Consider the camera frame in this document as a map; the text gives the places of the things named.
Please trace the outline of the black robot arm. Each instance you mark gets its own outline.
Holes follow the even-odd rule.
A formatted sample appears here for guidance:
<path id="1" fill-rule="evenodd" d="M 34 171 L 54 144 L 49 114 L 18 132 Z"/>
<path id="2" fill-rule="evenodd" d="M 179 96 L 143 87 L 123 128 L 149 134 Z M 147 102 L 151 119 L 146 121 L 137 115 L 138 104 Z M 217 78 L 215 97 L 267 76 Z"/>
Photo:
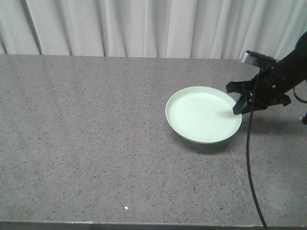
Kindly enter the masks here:
<path id="1" fill-rule="evenodd" d="M 235 115 L 265 110 L 269 106 L 287 106 L 291 99 L 285 93 L 307 79 L 307 34 L 298 40 L 294 50 L 281 60 L 251 50 L 242 56 L 242 63 L 260 69 L 248 81 L 231 81 L 226 85 L 228 93 L 239 93 L 233 107 Z"/>

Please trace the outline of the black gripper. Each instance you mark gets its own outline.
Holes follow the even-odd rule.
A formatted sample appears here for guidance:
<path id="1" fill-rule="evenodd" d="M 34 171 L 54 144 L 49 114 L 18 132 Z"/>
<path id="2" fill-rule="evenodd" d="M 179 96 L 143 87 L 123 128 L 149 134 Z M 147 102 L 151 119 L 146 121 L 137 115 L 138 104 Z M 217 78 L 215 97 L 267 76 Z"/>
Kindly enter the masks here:
<path id="1" fill-rule="evenodd" d="M 265 110 L 269 106 L 291 103 L 285 93 L 291 88 L 291 70 L 287 67 L 261 69 L 249 81 L 231 81 L 226 85 L 228 93 L 239 93 L 240 97 L 233 107 L 235 115 L 250 113 L 255 110 Z"/>

